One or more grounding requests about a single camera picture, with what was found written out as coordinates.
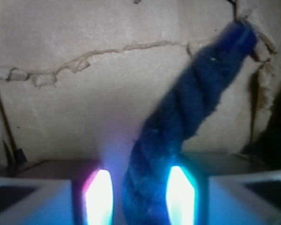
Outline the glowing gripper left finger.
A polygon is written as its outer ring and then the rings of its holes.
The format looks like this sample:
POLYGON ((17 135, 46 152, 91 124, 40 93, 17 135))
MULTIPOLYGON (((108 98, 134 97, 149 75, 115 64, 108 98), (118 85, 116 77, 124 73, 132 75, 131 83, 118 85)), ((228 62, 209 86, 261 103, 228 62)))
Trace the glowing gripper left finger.
POLYGON ((113 186, 97 160, 45 160, 0 170, 0 225, 110 225, 113 186))

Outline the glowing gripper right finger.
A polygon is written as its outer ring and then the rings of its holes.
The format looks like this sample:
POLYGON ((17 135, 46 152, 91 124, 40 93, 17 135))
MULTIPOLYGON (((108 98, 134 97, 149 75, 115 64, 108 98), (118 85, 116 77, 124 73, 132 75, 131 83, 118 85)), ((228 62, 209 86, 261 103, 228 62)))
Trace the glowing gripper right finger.
POLYGON ((172 225, 281 225, 281 169, 236 154, 182 153, 166 202, 172 225))

